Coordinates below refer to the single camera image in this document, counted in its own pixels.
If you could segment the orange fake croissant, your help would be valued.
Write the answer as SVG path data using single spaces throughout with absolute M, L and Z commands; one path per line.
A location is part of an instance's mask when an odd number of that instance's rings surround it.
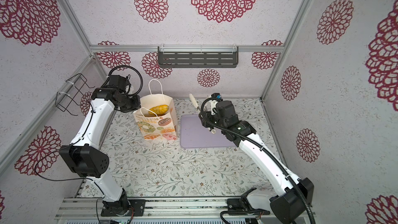
M 168 105 L 158 105 L 149 109 L 148 114 L 150 116 L 163 116 L 169 111 L 170 107 Z

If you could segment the printed paper bakery bag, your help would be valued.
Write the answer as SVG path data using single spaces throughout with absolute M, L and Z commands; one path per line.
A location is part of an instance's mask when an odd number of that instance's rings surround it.
M 175 110 L 174 99 L 163 93 L 163 87 L 160 87 L 160 93 L 153 93 L 141 98 L 141 108 L 133 112 L 135 121 L 147 141 L 153 140 L 177 140 L 178 119 Z M 163 116 L 150 116 L 150 108 L 158 105 L 168 105 L 169 111 Z

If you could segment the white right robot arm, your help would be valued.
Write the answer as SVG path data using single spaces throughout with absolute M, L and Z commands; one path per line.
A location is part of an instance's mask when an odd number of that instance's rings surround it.
M 314 184 L 308 178 L 301 179 L 288 169 L 265 145 L 256 129 L 247 121 L 240 120 L 231 101 L 225 101 L 219 93 L 214 93 L 199 104 L 193 94 L 190 101 L 199 113 L 203 127 L 210 132 L 220 130 L 227 140 L 234 143 L 250 157 L 266 176 L 275 195 L 262 193 L 253 188 L 240 198 L 228 199 L 225 215 L 269 215 L 282 224 L 294 224 L 296 219 L 306 213 L 311 224 L 316 223 L 311 209 Z

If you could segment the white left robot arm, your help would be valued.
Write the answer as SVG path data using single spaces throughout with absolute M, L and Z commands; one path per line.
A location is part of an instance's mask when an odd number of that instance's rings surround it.
M 91 181 L 103 194 L 102 216 L 125 216 L 131 209 L 126 191 L 108 170 L 109 156 L 100 151 L 102 137 L 114 113 L 133 112 L 141 106 L 140 97 L 129 94 L 130 89 L 128 77 L 108 76 L 106 82 L 93 91 L 89 111 L 80 130 L 69 145 L 59 150 L 68 168 L 79 177 Z

